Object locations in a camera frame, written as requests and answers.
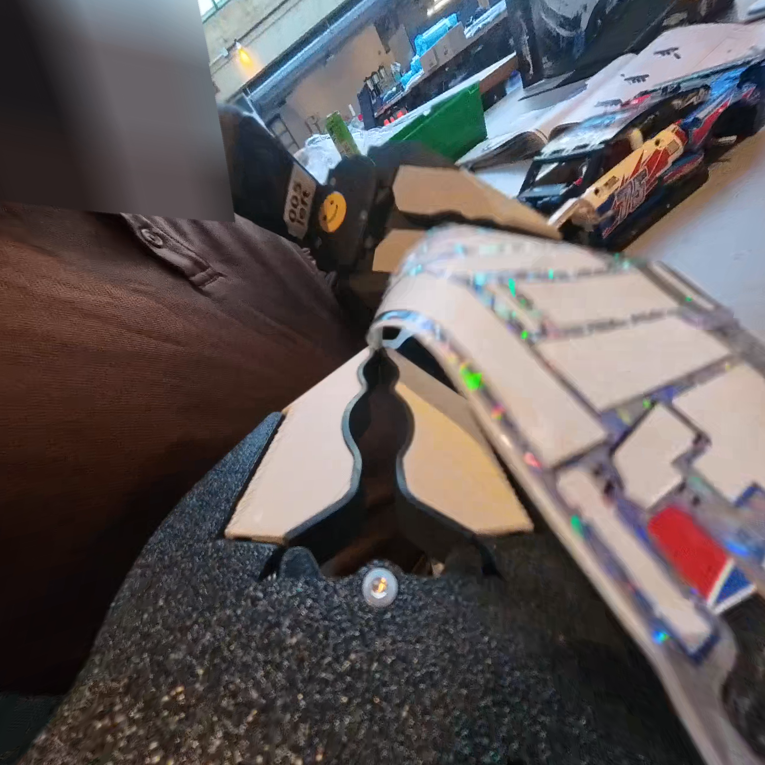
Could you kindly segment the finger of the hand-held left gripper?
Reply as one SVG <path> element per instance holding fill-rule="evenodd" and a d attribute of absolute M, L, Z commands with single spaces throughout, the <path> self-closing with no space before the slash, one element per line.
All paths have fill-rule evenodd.
<path fill-rule="evenodd" d="M 398 210 L 410 216 L 455 216 L 472 224 L 562 240 L 559 230 L 537 210 L 461 169 L 403 165 L 393 181 L 392 194 Z"/>
<path fill-rule="evenodd" d="M 393 229 L 377 245 L 372 258 L 372 273 L 395 273 L 428 237 L 427 230 Z"/>

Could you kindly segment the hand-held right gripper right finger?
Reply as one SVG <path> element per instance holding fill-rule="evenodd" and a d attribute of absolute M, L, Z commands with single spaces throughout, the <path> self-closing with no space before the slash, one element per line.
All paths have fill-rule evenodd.
<path fill-rule="evenodd" d="M 466 398 L 400 353 L 387 358 L 406 411 L 397 465 L 402 492 L 473 536 L 531 533 L 532 520 Z"/>

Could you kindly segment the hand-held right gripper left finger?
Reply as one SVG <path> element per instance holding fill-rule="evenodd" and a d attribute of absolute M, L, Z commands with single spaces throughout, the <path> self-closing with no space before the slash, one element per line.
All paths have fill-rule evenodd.
<path fill-rule="evenodd" d="M 283 411 L 225 528 L 227 539 L 292 545 L 357 495 L 361 456 L 350 433 L 368 391 L 364 349 Z"/>

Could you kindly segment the holographic sticker sheet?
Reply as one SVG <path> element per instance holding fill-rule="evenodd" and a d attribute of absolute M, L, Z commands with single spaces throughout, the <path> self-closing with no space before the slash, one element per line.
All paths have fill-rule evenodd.
<path fill-rule="evenodd" d="M 655 668 L 706 763 L 763 763 L 763 347 L 661 263 L 451 226 L 369 342 L 417 340 Z"/>

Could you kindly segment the green can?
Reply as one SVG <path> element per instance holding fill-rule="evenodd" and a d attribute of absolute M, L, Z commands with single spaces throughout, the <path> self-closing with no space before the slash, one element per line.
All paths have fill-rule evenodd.
<path fill-rule="evenodd" d="M 325 127 L 328 136 L 341 158 L 360 156 L 362 152 L 339 111 L 327 116 Z"/>

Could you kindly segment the green plastic bin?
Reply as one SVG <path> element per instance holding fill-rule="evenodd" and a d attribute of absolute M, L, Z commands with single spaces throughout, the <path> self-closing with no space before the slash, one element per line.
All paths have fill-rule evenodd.
<path fill-rule="evenodd" d="M 487 137 L 481 87 L 476 82 L 417 116 L 388 143 L 414 141 L 458 161 Z"/>

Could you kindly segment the red toy brick race car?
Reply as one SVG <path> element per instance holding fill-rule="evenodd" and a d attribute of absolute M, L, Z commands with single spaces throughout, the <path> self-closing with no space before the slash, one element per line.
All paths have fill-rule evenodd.
<path fill-rule="evenodd" d="M 638 93 L 570 126 L 533 158 L 517 199 L 572 243 L 628 244 L 763 127 L 763 54 Z"/>

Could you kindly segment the open instruction booklet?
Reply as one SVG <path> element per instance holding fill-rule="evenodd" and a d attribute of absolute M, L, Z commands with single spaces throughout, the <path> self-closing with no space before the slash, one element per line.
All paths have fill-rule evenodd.
<path fill-rule="evenodd" d="M 550 140 L 593 116 L 616 111 L 667 82 L 748 59 L 763 52 L 763 43 L 763 21 L 676 27 L 641 52 L 609 63 L 566 100 L 513 116 L 508 131 L 487 138 L 457 164 L 473 170 L 532 158 Z"/>

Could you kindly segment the black toy car box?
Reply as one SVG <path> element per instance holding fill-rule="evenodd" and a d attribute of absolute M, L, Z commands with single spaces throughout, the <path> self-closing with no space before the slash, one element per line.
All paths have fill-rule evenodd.
<path fill-rule="evenodd" d="M 652 37 L 666 1 L 508 1 L 510 42 L 522 85 L 590 72 Z"/>

